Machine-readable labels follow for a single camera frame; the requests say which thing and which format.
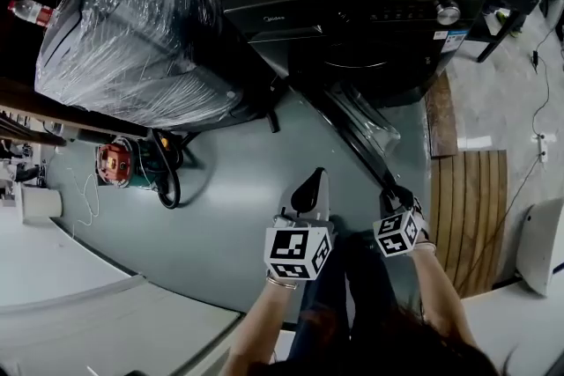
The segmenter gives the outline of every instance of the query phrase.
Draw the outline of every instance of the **concrete floor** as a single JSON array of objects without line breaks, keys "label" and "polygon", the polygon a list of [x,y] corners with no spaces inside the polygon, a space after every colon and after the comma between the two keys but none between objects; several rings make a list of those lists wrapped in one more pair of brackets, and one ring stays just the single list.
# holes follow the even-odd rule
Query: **concrete floor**
[{"label": "concrete floor", "polygon": [[[277,108],[281,131],[266,120],[206,132],[189,149],[197,168],[179,172],[184,206],[166,210],[151,191],[102,187],[100,215],[88,223],[80,189],[94,170],[93,146],[73,143],[55,155],[48,184],[61,190],[61,225],[126,268],[193,299],[246,312],[262,290],[264,229],[277,213],[286,187],[306,180],[317,166],[330,176],[332,215],[352,231],[365,231],[380,217],[380,187],[336,132],[297,94]],[[422,103],[385,112],[402,134],[390,170],[423,205],[429,204],[426,117]],[[93,184],[86,192],[95,209]],[[417,300],[410,259],[387,260],[400,300]],[[287,319],[295,321],[301,297]]]},{"label": "concrete floor", "polygon": [[[499,25],[494,18],[488,19],[495,32]],[[485,62],[478,64],[475,57],[486,44],[465,42],[448,67],[459,149],[507,149],[509,202],[538,154],[531,122],[535,110],[546,100],[546,82],[543,63],[537,74],[531,66],[531,55],[552,26],[537,7],[527,18],[523,32],[516,38],[508,36]],[[527,209],[564,195],[564,141],[560,131],[564,123],[564,60],[560,51],[556,33],[551,33],[538,51],[546,62],[550,101],[538,113],[535,128],[547,137],[548,162],[537,164],[508,214],[500,279],[513,276],[515,271],[516,249]]]}]

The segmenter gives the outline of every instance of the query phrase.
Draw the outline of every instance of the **plastic wrap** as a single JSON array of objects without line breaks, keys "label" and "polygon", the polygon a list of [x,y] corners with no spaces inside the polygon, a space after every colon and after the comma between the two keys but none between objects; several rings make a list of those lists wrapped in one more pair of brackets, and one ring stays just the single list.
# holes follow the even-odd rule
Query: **plastic wrap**
[{"label": "plastic wrap", "polygon": [[207,64],[221,28],[219,0],[63,0],[35,90],[147,127],[218,121],[242,96]]},{"label": "plastic wrap", "polygon": [[378,110],[372,108],[354,86],[346,82],[334,84],[327,93],[374,150],[383,159],[389,157],[401,140],[399,132],[391,123]]}]

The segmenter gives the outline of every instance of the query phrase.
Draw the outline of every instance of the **black table leg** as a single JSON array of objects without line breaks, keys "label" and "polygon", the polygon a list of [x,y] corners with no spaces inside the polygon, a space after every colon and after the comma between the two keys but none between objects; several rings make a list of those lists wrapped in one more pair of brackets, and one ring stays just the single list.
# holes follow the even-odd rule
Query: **black table leg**
[{"label": "black table leg", "polygon": [[558,21],[558,24],[556,24],[556,35],[558,36],[558,39],[560,42],[564,41],[564,12],[562,12],[561,16],[560,16],[560,20]]},{"label": "black table leg", "polygon": [[511,12],[511,14],[508,17],[508,20],[505,21],[505,24],[503,24],[501,30],[495,35],[496,41],[488,44],[487,47],[484,49],[484,52],[482,52],[479,55],[477,60],[478,63],[482,63],[485,59],[487,59],[488,56],[490,56],[492,52],[495,51],[495,49],[500,45],[500,43],[508,35],[508,33],[513,30],[513,27],[517,22],[517,20],[522,18],[522,16],[526,16],[526,15],[520,13],[519,11]]}]

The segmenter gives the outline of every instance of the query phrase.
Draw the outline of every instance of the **white cable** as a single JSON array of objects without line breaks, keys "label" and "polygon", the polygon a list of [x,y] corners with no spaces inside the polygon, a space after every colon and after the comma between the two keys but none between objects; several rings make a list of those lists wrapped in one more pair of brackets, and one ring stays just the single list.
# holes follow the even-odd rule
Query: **white cable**
[{"label": "white cable", "polygon": [[[67,169],[72,173],[72,179],[74,180],[74,185],[77,188],[77,191],[80,193],[80,195],[84,198],[86,205],[88,206],[88,211],[90,212],[90,221],[88,223],[85,223],[80,219],[77,219],[77,222],[85,226],[92,225],[93,219],[98,217],[100,214],[100,198],[98,197],[98,185],[96,183],[96,176],[94,174],[88,174],[88,177],[86,177],[85,188],[84,190],[80,191],[80,188],[78,187],[77,177],[75,176],[74,171],[72,170],[72,168],[67,168]],[[91,178],[94,181],[94,191],[96,193],[96,205],[97,205],[96,213],[92,211],[92,206],[90,205],[90,203],[88,202],[88,198],[86,197],[86,188],[88,187],[88,181]],[[74,239],[74,222],[72,223],[72,238]]]},{"label": "white cable", "polygon": [[141,158],[141,144],[139,144],[139,141],[137,141],[137,148],[139,149],[139,165],[141,166],[141,171],[143,171],[143,176],[145,177],[145,180],[149,184],[149,186],[147,188],[145,188],[145,187],[139,187],[139,188],[150,189],[152,191],[151,182],[149,182],[149,178],[147,177],[145,169],[143,168],[143,159]]}]

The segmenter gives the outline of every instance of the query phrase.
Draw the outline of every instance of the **midea logo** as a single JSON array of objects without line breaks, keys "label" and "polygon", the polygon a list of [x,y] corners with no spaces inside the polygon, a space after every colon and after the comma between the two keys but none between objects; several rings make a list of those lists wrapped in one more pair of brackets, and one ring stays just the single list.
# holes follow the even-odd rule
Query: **midea logo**
[{"label": "midea logo", "polygon": [[273,20],[284,20],[286,19],[284,16],[264,16],[264,22],[272,22]]}]

